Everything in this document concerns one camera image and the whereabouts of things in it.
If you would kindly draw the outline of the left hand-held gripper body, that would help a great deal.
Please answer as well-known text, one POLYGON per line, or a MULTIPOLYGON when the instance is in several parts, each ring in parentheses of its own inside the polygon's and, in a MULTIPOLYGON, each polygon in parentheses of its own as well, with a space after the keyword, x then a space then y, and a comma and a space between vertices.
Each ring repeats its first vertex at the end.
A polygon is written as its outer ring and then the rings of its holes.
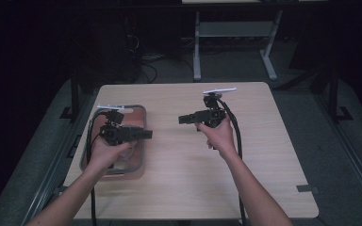
POLYGON ((104 116, 106 121, 100 126, 98 135, 110 146, 117 146, 136 139, 131 127, 122 126, 123 107, 98 106, 98 115, 104 116))

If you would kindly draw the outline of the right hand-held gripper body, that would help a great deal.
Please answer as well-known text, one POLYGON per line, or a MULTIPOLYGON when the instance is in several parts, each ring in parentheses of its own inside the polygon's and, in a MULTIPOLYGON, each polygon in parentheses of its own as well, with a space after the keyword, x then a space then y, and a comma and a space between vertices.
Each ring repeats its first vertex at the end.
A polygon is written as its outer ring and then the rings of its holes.
POLYGON ((222 100, 222 95, 226 92, 235 91, 236 88, 228 89, 211 89, 204 90, 204 104, 207 107, 207 118, 204 120, 204 124, 210 128, 216 128, 222 120, 225 119, 225 116, 230 118, 230 121, 233 125, 237 125, 238 121, 231 111, 230 107, 226 102, 222 100))

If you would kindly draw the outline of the pink basket with grey rim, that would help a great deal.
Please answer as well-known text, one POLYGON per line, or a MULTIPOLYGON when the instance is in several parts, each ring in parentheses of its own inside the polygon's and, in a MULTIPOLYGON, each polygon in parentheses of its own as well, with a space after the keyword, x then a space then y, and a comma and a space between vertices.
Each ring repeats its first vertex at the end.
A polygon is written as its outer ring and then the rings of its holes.
POLYGON ((98 137, 110 150, 135 142, 107 168, 103 180, 138 179, 144 173, 144 141, 152 136, 153 132, 146 129, 146 109, 142 105, 98 105, 88 123, 79 168, 84 170, 89 164, 98 137))

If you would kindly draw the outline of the person's right hand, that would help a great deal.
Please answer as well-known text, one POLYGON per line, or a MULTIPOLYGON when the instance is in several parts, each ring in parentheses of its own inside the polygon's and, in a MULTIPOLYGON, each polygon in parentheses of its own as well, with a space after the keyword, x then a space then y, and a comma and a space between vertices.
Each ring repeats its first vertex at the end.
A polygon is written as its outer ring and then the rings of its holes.
POLYGON ((216 128, 210 128, 200 122, 196 123, 195 126, 206 135, 207 147, 218 150, 224 160, 238 156, 229 116, 226 116, 216 128))

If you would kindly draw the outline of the person's left hand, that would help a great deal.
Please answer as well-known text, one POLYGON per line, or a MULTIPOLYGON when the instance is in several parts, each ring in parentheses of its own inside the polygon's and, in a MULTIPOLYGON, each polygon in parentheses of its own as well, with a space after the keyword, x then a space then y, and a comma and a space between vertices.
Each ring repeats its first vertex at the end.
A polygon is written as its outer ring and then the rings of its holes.
POLYGON ((118 146, 109 146, 103 138, 98 137, 92 144, 91 158, 85 172, 92 173, 98 178, 103 177, 107 169, 136 144, 136 141, 131 141, 118 146))

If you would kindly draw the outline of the black metal stand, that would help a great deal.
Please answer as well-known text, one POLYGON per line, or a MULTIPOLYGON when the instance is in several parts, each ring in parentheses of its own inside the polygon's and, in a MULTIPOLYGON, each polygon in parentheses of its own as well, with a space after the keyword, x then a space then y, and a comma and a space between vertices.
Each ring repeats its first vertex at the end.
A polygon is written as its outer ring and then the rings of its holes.
POLYGON ((338 74, 334 67, 329 68, 328 74, 328 114, 334 123, 340 121, 351 121, 353 119, 349 110, 345 106, 337 105, 338 97, 338 74))
POLYGON ((77 83, 76 71, 73 71, 71 74, 70 86, 71 86, 71 105, 63 108, 60 118, 70 119, 71 121, 75 121, 79 112, 78 83, 77 83))

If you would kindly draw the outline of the white metal desk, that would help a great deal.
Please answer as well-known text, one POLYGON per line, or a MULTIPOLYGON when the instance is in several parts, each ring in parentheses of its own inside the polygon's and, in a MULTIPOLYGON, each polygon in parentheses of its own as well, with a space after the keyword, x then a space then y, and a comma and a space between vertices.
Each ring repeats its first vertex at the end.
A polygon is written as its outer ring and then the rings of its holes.
POLYGON ((267 45, 260 50, 259 54, 266 73, 271 81, 276 81, 278 76, 270 54, 278 32, 283 14, 287 6, 303 4, 324 3, 327 0, 181 0, 182 5, 197 7, 195 12, 194 26, 194 50, 193 50, 193 79, 202 79, 200 40, 202 38, 267 38, 267 45), (219 7, 225 10, 226 7, 275 7, 275 13, 271 20, 249 19, 248 21, 202 21, 201 12, 203 7, 219 7))

